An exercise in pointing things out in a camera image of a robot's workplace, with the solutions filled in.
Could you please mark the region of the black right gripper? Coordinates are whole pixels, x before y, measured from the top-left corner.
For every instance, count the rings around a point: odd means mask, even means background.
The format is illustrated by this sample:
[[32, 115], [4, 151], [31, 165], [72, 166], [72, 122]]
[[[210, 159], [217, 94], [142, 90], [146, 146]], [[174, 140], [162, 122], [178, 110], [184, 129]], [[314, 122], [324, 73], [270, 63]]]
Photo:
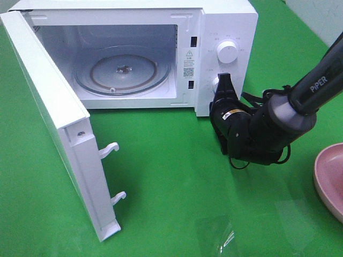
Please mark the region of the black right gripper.
[[215, 96], [210, 103], [210, 122], [219, 140], [221, 152], [227, 155], [230, 128], [241, 119], [250, 117], [252, 112], [238, 100], [230, 73], [219, 73], [218, 79]]

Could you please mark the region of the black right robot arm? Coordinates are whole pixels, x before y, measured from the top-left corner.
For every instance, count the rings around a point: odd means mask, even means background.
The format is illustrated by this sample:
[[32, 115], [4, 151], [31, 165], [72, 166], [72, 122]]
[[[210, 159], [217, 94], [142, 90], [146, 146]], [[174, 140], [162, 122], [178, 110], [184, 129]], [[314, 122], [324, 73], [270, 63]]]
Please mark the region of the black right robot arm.
[[229, 73], [218, 79], [209, 110], [221, 152], [230, 161], [283, 164], [290, 144], [315, 126], [319, 108], [342, 92], [342, 36], [293, 87], [268, 89], [262, 97], [242, 93], [249, 106], [238, 99]]

